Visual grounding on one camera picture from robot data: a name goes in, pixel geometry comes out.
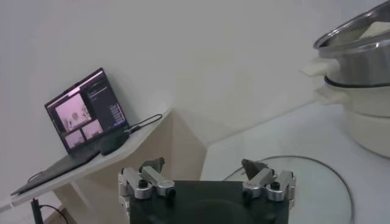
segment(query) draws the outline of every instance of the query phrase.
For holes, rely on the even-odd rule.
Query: black cable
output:
[[[63,219],[65,219],[66,224],[69,224],[68,219],[65,217],[65,215],[60,210],[58,210],[56,207],[51,206],[51,205],[41,205],[39,207],[40,208],[42,208],[42,207],[49,207],[49,208],[52,208],[52,209],[56,210],[63,217]]]
[[[42,173],[42,171],[39,172],[39,173],[36,173],[36,174],[32,175],[32,176],[27,180],[27,182],[30,182],[32,179],[34,179],[36,176],[38,176],[38,175],[41,174],[41,173]]]
[[[154,120],[152,120],[152,121],[150,121],[150,122],[148,122],[148,123],[146,123],[146,124],[140,125],[140,124],[145,123],[146,121],[149,121],[149,120],[151,120],[151,119],[153,119],[153,118],[155,118],[155,117],[157,117],[157,118],[154,119]],[[140,121],[140,122],[138,122],[138,123],[136,123],[136,124],[131,125],[131,126],[129,127],[129,129],[127,129],[125,132],[129,132],[129,134],[131,135],[132,133],[134,133],[134,132],[136,132],[136,131],[139,131],[141,128],[143,128],[143,127],[145,127],[145,126],[148,126],[148,125],[150,125],[150,124],[153,124],[153,123],[156,122],[156,121],[159,121],[161,118],[163,118],[163,115],[162,115],[162,114],[156,114],[156,115],[154,115],[154,116],[148,117],[148,118],[146,118],[146,119],[143,120],[143,121]]]

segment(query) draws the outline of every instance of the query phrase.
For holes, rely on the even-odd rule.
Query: stainless steel pot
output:
[[[375,22],[390,23],[390,1],[386,1],[318,39],[314,48],[321,58],[334,59],[325,80],[345,88],[390,86],[390,30],[361,38]]]

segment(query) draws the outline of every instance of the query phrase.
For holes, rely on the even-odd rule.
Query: glass tabletop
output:
[[[297,177],[296,201],[290,210],[289,223],[333,223],[353,222],[353,200],[345,181],[326,164],[302,156],[264,159],[269,168],[277,173],[293,171]],[[237,170],[226,181],[247,181],[243,168]]]

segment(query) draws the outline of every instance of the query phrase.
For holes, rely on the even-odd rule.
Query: laptop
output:
[[[115,141],[129,128],[102,68],[44,107],[68,155],[11,195],[22,194],[86,164],[99,154],[107,141]]]

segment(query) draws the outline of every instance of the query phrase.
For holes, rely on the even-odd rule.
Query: white wall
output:
[[[133,121],[177,107],[209,145],[310,101],[313,41],[379,2],[1,1],[0,198],[65,154],[43,105],[98,67]]]

